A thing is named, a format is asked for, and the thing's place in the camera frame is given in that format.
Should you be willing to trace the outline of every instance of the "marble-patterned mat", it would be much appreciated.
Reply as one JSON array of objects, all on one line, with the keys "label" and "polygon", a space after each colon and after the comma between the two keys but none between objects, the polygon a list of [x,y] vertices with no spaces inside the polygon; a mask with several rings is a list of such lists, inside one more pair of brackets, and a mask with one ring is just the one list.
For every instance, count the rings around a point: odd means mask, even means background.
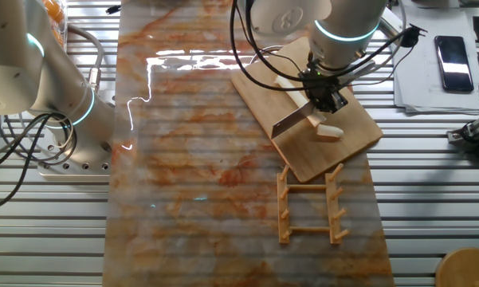
[{"label": "marble-patterned mat", "polygon": [[[364,154],[338,178],[343,245],[278,243],[284,164],[230,82],[230,0],[123,4],[104,286],[393,286]],[[328,224],[324,195],[289,206],[296,225]]]}]

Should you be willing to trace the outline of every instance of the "black phone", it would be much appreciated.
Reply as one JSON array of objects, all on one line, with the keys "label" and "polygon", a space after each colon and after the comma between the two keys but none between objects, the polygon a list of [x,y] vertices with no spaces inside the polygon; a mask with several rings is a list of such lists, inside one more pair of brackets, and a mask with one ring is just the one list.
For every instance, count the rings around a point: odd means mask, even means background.
[{"label": "black phone", "polygon": [[437,36],[434,41],[438,51],[443,88],[447,91],[473,91],[473,79],[464,39],[455,36]]}]

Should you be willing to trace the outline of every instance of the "round wooden object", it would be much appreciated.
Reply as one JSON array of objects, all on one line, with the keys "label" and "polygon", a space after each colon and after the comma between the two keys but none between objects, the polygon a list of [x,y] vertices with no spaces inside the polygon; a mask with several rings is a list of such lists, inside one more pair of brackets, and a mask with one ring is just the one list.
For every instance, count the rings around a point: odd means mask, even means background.
[{"label": "round wooden object", "polygon": [[447,254],[436,269],[436,287],[474,287],[479,281],[479,249]]}]

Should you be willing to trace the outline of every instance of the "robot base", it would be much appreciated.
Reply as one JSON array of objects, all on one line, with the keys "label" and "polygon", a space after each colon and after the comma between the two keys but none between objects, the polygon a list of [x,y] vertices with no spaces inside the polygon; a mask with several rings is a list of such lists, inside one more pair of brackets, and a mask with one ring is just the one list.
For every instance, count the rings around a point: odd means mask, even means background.
[{"label": "robot base", "polygon": [[[57,151],[55,137],[53,133],[46,130],[45,136],[39,140],[39,146],[46,150]],[[46,151],[42,152],[44,156],[48,155]],[[106,179],[110,176],[112,169],[112,154],[107,159],[101,161],[88,161],[84,163],[75,162],[71,159],[63,164],[56,166],[46,166],[40,163],[37,170],[47,179]]]}]

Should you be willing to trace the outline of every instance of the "wooden cutting board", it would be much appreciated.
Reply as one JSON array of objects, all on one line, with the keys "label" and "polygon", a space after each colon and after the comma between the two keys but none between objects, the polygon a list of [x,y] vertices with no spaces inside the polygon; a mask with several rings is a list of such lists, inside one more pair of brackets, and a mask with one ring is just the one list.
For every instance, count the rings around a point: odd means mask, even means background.
[{"label": "wooden cutting board", "polygon": [[[308,39],[302,37],[286,45],[278,54],[290,57],[300,67],[305,67],[309,50]],[[296,76],[299,72],[286,59],[271,57],[269,61],[279,70],[293,76]],[[249,65],[246,69],[259,81],[274,85],[276,74],[260,61]],[[241,71],[232,74],[232,82],[269,137],[273,125],[297,109],[297,106],[285,92],[261,88],[248,80]],[[293,85],[301,86],[300,83],[296,82],[293,82]],[[349,104],[334,114],[326,114],[328,120],[325,122],[325,124],[344,130],[344,138],[340,142],[322,143],[317,141],[315,130],[307,120],[302,120],[288,131],[271,140],[284,161],[302,183],[306,183],[330,170],[338,163],[371,146],[383,136],[381,129],[352,92],[346,88],[340,92]]]},{"label": "wooden cutting board", "polygon": [[464,248],[446,255],[436,270],[436,287],[479,287],[479,249]]}]

